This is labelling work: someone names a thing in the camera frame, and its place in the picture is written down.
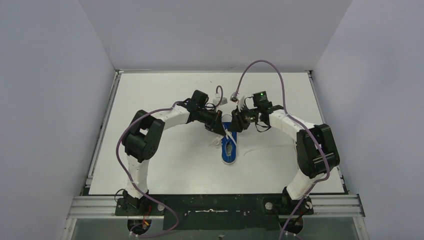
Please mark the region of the blue sneaker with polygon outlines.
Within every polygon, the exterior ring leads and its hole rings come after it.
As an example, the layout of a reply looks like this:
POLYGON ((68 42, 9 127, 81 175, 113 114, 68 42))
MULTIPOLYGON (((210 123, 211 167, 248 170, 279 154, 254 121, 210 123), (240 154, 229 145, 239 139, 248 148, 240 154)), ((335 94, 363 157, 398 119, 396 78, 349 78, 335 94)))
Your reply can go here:
MULTIPOLYGON (((221 120, 225 130, 229 131, 229 125, 232 121, 232 117, 229 114, 224 114, 221 117, 221 120)), ((232 132, 232 136, 236 139, 236 142, 237 142, 238 133, 234 131, 231 131, 231 132, 232 132)), ((234 164, 236 162, 237 155, 238 155, 238 147, 235 148, 233 144, 227 143, 226 148, 224 147, 221 148, 221 158, 226 165, 234 164)))

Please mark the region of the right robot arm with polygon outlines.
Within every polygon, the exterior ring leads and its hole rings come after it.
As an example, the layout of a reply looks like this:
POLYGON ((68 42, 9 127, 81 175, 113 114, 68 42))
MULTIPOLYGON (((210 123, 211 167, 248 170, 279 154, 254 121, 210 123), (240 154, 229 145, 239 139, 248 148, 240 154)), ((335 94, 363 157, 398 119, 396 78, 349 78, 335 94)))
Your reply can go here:
POLYGON ((297 173, 282 190, 281 207, 297 213, 306 205, 305 199, 317 183, 326 181, 333 168, 340 164, 340 156, 327 124, 314 124, 288 113, 285 106, 274 105, 265 91, 254 93, 253 108, 245 104, 246 97, 234 93, 231 101, 237 107, 231 112, 231 132, 247 130, 250 124, 262 122, 268 129, 275 128, 291 137, 295 143, 297 173))

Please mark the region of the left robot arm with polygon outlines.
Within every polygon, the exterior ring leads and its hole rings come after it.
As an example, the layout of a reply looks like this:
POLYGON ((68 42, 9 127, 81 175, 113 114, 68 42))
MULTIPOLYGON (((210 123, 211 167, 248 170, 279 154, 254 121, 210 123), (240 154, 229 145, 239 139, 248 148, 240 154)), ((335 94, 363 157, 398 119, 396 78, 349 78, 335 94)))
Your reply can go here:
POLYGON ((152 200, 147 197, 149 160, 157 152, 165 130, 200 122, 207 131, 222 137, 227 136, 222 122, 223 113, 218 109, 224 100, 221 86, 215 92, 218 98, 216 103, 210 103, 206 93, 195 90, 191 97, 176 101, 169 108, 136 112, 117 143, 118 147, 124 147, 128 161, 128 167, 124 168, 128 184, 122 191, 123 197, 117 201, 118 210, 144 214, 152 204, 152 200))

